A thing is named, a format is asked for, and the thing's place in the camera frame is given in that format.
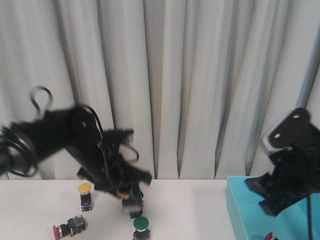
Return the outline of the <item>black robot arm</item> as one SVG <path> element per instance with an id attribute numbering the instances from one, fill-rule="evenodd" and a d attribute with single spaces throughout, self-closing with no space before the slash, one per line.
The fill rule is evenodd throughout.
<path id="1" fill-rule="evenodd" d="M 102 129 L 88 106 L 47 111 L 33 122 L 11 123 L 0 130 L 0 173 L 32 177 L 40 162 L 66 150 L 79 164 L 77 175 L 96 190 L 117 195 L 151 184 L 150 172 L 134 167 L 120 153 L 132 129 Z"/>

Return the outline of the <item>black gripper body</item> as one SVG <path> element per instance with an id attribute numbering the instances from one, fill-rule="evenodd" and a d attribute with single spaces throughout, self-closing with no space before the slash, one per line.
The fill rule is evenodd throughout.
<path id="1" fill-rule="evenodd" d="M 78 177 L 89 180 L 94 188 L 114 196 L 129 194 L 134 184 L 131 167 L 119 153 L 120 144 L 134 133 L 133 129 L 80 130 L 67 144 L 67 152 L 80 164 Z"/>
<path id="2" fill-rule="evenodd" d="M 274 193 L 293 192 L 300 200 L 317 192 L 320 181 L 320 149 L 314 145 L 306 151 L 292 148 L 268 155 L 274 165 Z"/>

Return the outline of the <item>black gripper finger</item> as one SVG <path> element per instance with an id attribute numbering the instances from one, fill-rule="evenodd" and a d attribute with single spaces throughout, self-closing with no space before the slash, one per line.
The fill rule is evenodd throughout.
<path id="1" fill-rule="evenodd" d="M 261 176 L 249 177 L 244 182 L 250 191 L 264 198 L 274 193 L 274 177 L 268 172 Z"/>
<path id="2" fill-rule="evenodd" d="M 293 192 L 281 192 L 266 197 L 259 202 L 259 205 L 267 215 L 276 217 L 298 201 L 300 201 L 300 197 Z"/>
<path id="3" fill-rule="evenodd" d="M 152 182 L 152 175 L 149 171 L 144 171 L 139 168 L 136 168 L 127 163 L 121 163 L 121 172 L 120 172 L 120 186 L 128 187 L 133 186 L 134 184 L 139 184 L 140 182 L 150 185 Z"/>

